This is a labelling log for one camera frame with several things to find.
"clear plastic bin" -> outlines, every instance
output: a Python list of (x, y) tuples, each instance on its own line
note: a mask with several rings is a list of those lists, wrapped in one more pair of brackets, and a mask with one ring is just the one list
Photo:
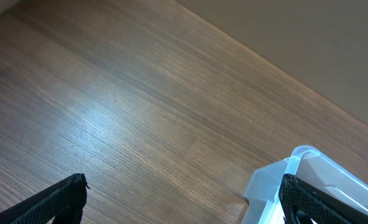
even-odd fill
[(257, 169), (245, 191), (249, 208), (242, 224), (284, 223), (278, 190), (284, 174), (301, 180), (368, 215), (368, 185), (311, 146), (299, 146), (289, 158)]

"wood grain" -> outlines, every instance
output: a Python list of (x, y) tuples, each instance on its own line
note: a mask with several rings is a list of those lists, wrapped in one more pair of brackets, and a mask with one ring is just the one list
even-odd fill
[(174, 1), (0, 17), (0, 211), (84, 172), (83, 223), (240, 223), (301, 144), (368, 184), (366, 125)]

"wooden tabletop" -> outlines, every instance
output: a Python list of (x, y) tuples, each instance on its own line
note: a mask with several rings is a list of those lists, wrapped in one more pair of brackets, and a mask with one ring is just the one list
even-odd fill
[(240, 223), (302, 144), (368, 184), (366, 125), (174, 1), (0, 17), (0, 212), (82, 172), (83, 223)]

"white plastic container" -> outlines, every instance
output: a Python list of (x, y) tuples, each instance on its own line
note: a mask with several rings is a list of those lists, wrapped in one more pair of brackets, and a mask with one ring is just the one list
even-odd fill
[(249, 208), (242, 224), (283, 223), (278, 190), (284, 174), (301, 180), (368, 215), (368, 185), (322, 152), (299, 146), (289, 158), (257, 169), (245, 191)]

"brown wooden surface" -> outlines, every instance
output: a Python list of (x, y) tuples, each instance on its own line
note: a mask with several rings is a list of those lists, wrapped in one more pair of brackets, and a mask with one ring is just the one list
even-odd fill
[(301, 144), (368, 184), (367, 126), (174, 1), (0, 17), (0, 211), (84, 172), (83, 223), (240, 223)]

